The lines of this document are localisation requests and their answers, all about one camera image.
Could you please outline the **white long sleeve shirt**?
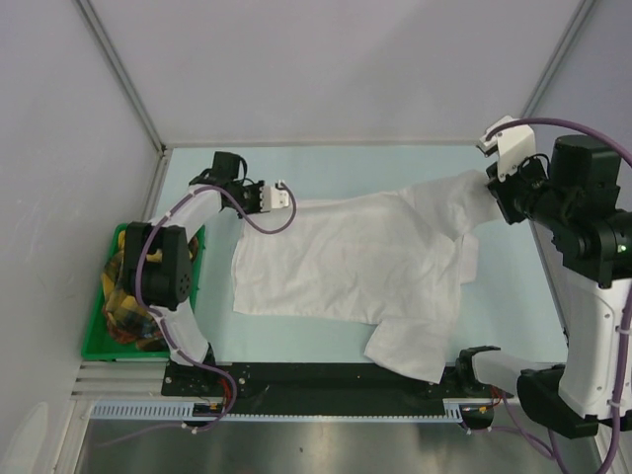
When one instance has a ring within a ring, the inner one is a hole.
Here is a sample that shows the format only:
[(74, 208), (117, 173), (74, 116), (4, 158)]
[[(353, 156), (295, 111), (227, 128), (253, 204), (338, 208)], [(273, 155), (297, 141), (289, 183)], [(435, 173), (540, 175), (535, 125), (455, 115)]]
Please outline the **white long sleeve shirt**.
[(477, 275), (474, 229), (498, 219), (486, 176), (456, 176), (339, 200), (306, 200), (243, 230), (232, 259), (233, 308), (252, 316), (370, 325), (364, 353), (437, 383)]

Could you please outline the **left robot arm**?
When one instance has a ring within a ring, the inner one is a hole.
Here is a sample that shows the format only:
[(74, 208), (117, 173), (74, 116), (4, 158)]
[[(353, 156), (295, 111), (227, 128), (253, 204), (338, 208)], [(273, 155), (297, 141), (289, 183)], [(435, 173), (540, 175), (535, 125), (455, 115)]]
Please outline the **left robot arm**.
[(183, 380), (199, 395), (216, 387), (218, 371), (205, 362), (211, 346), (198, 327), (191, 304), (194, 264), (190, 243), (223, 209), (241, 215), (262, 211), (265, 183), (252, 182), (247, 174), (243, 157), (216, 152), (211, 166), (195, 176), (163, 214), (150, 221), (131, 222), (125, 229), (124, 290), (156, 324), (170, 360), (187, 365)]

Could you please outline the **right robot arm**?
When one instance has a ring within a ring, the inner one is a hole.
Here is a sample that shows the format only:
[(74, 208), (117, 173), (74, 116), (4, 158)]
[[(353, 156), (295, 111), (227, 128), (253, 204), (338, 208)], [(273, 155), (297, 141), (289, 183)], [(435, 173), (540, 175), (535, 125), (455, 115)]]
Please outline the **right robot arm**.
[(602, 425), (631, 428), (631, 214), (617, 207), (621, 153), (602, 140), (571, 134), (550, 156), (525, 157), (488, 190), (509, 224), (535, 222), (552, 234), (571, 293), (567, 360), (530, 363), (494, 346), (460, 352), (455, 383), (467, 396), (494, 386), (516, 396), (527, 416), (557, 435), (596, 435)]

